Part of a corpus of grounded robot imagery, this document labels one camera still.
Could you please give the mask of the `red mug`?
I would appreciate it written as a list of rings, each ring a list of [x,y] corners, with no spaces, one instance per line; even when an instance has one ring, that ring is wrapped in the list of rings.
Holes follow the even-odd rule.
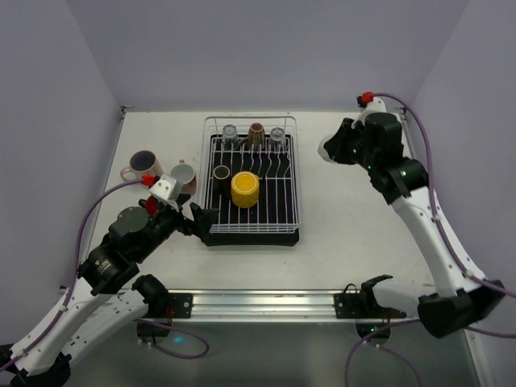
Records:
[[[162,205],[154,197],[149,197],[144,204],[144,208],[150,216],[158,215],[161,207]]]

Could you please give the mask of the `pink floral mug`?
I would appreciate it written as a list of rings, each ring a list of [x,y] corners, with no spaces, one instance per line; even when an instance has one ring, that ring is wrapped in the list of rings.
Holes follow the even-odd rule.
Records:
[[[186,164],[183,160],[180,160],[180,162],[171,169],[170,176],[174,177],[182,184],[181,192],[183,194],[196,194],[197,175],[192,165]]]

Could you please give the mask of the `white faceted mug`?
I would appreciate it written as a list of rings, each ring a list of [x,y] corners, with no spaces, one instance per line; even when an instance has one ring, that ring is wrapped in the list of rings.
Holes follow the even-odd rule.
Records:
[[[337,143],[334,141],[333,135],[324,137],[318,145],[318,154],[327,163],[335,164],[335,153]]]

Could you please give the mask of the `black tumbler cup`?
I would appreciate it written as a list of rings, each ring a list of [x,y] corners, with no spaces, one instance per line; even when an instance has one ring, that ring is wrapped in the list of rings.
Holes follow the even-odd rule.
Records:
[[[224,164],[213,169],[213,191],[225,200],[231,199],[231,170]]]

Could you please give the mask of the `yellow mug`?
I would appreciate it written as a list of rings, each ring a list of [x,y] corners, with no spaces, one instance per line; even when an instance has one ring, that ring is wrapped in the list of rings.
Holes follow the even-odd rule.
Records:
[[[231,200],[239,208],[251,208],[260,196],[260,178],[249,171],[236,173],[231,179]]]

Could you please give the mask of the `light pink mug dark interior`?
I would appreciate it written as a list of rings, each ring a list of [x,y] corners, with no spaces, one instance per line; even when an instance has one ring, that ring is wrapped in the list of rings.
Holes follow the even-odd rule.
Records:
[[[163,174],[156,155],[149,150],[140,150],[131,156],[129,166],[120,170],[124,182],[135,181],[143,175],[161,176]]]

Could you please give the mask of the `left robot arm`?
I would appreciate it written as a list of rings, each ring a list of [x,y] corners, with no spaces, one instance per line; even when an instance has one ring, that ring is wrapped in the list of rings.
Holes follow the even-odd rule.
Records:
[[[139,264],[174,232],[204,239],[218,217],[193,203],[193,217],[149,197],[122,210],[74,282],[23,339],[1,347],[1,370],[12,386],[62,386],[73,362],[120,327],[166,309],[169,292]]]

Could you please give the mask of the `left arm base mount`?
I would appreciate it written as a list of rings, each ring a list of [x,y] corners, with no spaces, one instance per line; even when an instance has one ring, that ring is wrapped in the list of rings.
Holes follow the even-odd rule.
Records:
[[[174,319],[190,318],[193,308],[193,295],[191,293],[168,293],[158,302],[153,302],[145,319],[156,320],[157,322],[171,326]],[[170,331],[162,327],[138,322],[136,334],[139,339],[149,339],[156,344],[159,339],[166,338]]]

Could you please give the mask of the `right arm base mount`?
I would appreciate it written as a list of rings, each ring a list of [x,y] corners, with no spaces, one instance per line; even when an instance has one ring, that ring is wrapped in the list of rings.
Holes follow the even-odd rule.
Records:
[[[364,281],[360,287],[353,283],[347,284],[343,290],[333,294],[333,306],[337,319],[376,319],[380,322],[358,322],[356,333],[360,338],[374,333],[391,322],[392,319],[403,319],[407,317],[404,311],[392,307],[382,306],[378,303],[373,290],[378,290],[378,284],[384,281],[391,281],[393,276],[383,274]]]

